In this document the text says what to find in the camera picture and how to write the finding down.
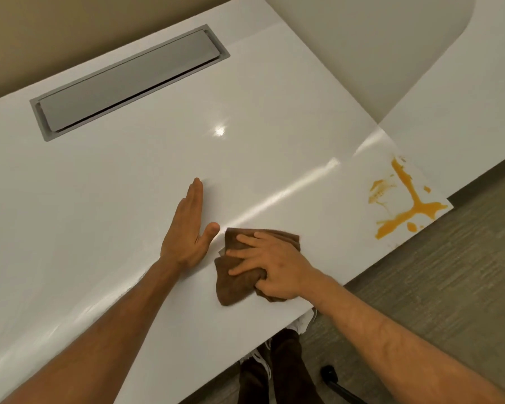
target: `brown wall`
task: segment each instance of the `brown wall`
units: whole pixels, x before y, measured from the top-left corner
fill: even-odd
[[[228,0],[0,0],[0,96]]]

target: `leg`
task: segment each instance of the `leg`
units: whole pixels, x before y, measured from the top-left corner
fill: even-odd
[[[268,373],[253,357],[241,363],[237,404],[269,404]]]
[[[283,329],[271,340],[271,365],[277,404],[323,404],[301,359],[295,330]]]

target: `gray panel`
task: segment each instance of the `gray panel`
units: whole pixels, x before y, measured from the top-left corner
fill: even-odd
[[[208,35],[196,31],[41,99],[41,110],[57,132],[219,55]]]

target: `person's right arm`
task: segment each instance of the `person's right arm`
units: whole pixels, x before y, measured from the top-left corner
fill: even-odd
[[[227,251],[244,259],[230,273],[264,268],[268,277],[258,281],[259,290],[311,302],[333,320],[400,403],[505,403],[505,392],[365,304],[313,268],[292,245],[262,232],[237,239],[253,248]]]

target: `wood-textured floor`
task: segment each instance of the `wood-textured floor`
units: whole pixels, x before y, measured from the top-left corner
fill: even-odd
[[[347,288],[505,388],[505,161],[450,200],[453,211]],[[335,367],[343,386],[371,404],[395,402],[326,317],[319,316],[301,341],[303,360],[326,404],[343,402],[320,379],[326,364]],[[183,404],[236,403],[238,372],[237,364],[230,367]]]

